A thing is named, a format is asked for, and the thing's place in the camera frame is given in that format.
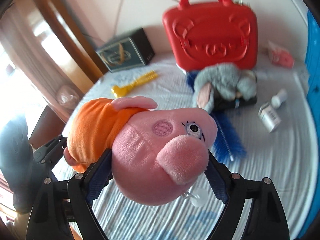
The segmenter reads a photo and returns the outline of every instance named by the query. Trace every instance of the red suitcase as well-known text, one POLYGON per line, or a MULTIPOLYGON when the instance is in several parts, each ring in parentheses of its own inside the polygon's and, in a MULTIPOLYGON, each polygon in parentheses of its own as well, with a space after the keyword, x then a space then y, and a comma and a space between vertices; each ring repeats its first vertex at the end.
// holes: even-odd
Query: red suitcase
POLYGON ((177 64, 186 71, 222 62, 251 69, 257 63, 257 18, 246 5, 180 0, 162 20, 177 64))

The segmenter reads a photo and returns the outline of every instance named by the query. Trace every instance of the black box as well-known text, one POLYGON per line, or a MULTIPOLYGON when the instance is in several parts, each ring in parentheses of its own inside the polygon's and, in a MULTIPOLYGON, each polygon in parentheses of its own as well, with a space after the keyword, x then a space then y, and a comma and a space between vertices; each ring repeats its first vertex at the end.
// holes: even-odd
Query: black box
POLYGON ((111 72, 148 65, 155 55, 142 28, 114 37, 97 54, 111 72))

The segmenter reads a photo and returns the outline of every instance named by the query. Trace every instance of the blue feather duster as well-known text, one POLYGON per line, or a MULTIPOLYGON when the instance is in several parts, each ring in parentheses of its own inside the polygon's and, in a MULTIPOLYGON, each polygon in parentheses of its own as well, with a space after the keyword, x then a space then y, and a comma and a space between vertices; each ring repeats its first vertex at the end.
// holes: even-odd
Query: blue feather duster
MULTIPOLYGON (((195 78, 199 71, 191 71, 187 73, 187 84, 194 92, 195 78)), ((212 112, 210 114, 215 120, 218 133, 213 144, 214 155, 218 162, 226 163, 229 160, 234 161, 236 158, 245 157, 247 152, 241 143, 241 139, 230 120, 224 112, 212 112)))

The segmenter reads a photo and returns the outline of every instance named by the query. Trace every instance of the yellow plastic toy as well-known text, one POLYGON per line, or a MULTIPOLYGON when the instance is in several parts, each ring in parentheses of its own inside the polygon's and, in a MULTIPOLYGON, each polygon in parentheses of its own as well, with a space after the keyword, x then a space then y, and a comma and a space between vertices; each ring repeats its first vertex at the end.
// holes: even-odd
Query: yellow plastic toy
POLYGON ((124 87, 113 86, 111 88, 111 92, 115 95, 116 98, 121 98, 121 97, 124 97, 126 94, 128 94, 135 87, 141 86, 151 80, 154 80, 157 77, 158 77, 158 74, 154 70, 152 70, 148 73, 145 73, 141 77, 135 79, 129 85, 126 85, 124 87))

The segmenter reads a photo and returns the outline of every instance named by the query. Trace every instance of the embroidered eye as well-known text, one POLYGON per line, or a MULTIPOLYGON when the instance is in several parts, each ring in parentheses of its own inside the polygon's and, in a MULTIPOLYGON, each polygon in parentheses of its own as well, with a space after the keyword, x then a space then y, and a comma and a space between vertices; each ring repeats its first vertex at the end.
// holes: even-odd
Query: embroidered eye
POLYGON ((184 123, 182 123, 182 124, 186 127, 187 133, 189 135, 196 137, 200 140, 201 140, 201 138, 203 138, 203 141, 204 141, 204 135, 203 135, 202 130, 199 125, 197 125, 195 122, 193 122, 193 123, 187 122, 186 124, 184 124, 184 123))

